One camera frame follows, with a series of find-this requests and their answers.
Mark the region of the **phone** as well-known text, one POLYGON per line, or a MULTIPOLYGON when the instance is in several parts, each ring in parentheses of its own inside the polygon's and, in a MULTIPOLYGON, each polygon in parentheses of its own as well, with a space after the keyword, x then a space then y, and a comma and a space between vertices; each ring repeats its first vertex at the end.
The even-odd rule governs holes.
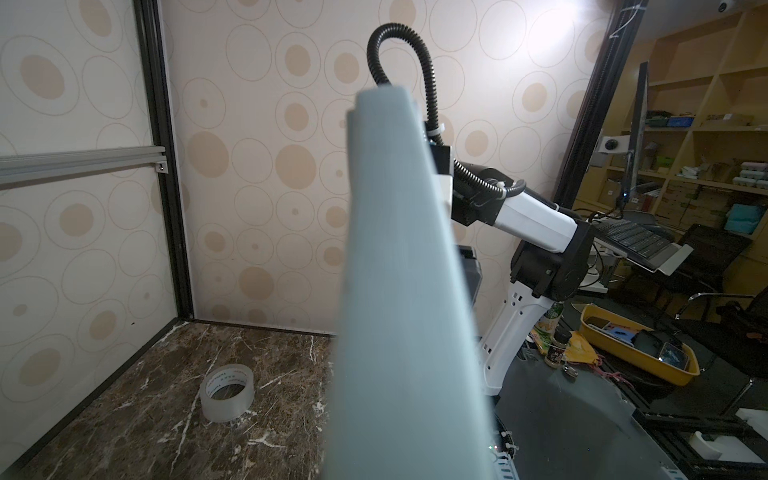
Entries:
POLYGON ((322 475, 490 479, 470 296, 424 126, 397 86, 347 116, 350 211, 322 475))

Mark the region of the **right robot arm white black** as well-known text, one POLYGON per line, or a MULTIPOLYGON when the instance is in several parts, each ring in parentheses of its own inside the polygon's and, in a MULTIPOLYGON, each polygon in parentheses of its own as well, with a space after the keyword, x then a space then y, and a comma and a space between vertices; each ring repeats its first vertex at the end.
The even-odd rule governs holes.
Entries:
POLYGON ((476 222, 520 243, 510 263, 502 310, 479 341, 483 392, 497 396, 506 373, 536 322, 557 302, 572 297, 588 270, 595 230, 502 172, 464 164, 452 149, 430 141, 439 178, 450 187, 451 219, 476 222))

